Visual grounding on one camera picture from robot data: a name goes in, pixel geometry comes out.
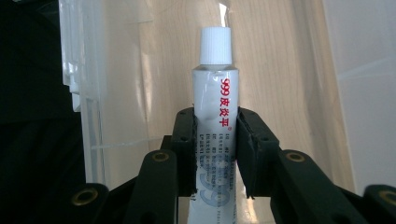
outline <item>wooden surface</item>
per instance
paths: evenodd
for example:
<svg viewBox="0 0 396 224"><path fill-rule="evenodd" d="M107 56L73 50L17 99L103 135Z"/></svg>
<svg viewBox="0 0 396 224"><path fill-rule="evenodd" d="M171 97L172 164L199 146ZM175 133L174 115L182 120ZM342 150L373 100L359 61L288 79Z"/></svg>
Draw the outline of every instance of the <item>wooden surface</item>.
<svg viewBox="0 0 396 224"><path fill-rule="evenodd" d="M170 134L177 111L192 106L200 30L221 25L219 3L229 8L240 105L260 114L282 148L307 153L335 184L353 190L319 0L146 0L152 20L139 31L148 135ZM240 204L240 223L271 223L268 201Z"/></svg>

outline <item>white cap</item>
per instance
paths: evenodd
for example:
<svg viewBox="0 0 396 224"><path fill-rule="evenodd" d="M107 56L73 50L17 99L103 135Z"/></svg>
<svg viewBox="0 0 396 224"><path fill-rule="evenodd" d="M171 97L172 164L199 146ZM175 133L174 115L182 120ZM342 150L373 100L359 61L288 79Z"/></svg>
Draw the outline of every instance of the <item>white cap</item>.
<svg viewBox="0 0 396 224"><path fill-rule="evenodd" d="M206 27L201 31L200 64L232 64L231 29Z"/></svg>

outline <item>transparent plastic sheet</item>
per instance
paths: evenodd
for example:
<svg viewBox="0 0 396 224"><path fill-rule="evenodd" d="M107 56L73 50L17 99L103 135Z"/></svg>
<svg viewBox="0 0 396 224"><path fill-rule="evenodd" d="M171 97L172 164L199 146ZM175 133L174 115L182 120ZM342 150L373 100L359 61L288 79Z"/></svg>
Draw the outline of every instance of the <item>transparent plastic sheet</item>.
<svg viewBox="0 0 396 224"><path fill-rule="evenodd" d="M257 112L283 148L309 154L336 184L353 189L320 2L60 3L64 73L79 85L89 182L113 189L138 174L144 155L172 133L177 112L193 104L201 28L229 26L240 105ZM274 223L269 199L247 199L239 173L236 182L238 223ZM179 223L188 204L179 200Z"/></svg>

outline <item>glue tube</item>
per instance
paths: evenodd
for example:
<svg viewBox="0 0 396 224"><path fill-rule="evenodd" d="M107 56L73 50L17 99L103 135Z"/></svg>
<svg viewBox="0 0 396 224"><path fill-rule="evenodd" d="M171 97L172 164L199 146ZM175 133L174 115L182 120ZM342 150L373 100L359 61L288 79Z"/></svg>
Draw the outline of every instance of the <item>glue tube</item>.
<svg viewBox="0 0 396 224"><path fill-rule="evenodd" d="M232 67L231 29L201 32L200 65L192 70L197 118L197 193L191 196L189 224L236 223L235 130L238 70Z"/></svg>

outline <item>white tube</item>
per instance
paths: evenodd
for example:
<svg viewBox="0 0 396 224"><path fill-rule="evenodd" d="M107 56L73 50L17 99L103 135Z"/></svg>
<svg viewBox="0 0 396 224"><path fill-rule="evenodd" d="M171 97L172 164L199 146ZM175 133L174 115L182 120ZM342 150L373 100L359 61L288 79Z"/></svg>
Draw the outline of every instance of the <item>white tube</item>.
<svg viewBox="0 0 396 224"><path fill-rule="evenodd" d="M189 223L236 223L238 70L231 66L231 30L205 28L201 43L201 65L192 70L198 191L191 197Z"/></svg>

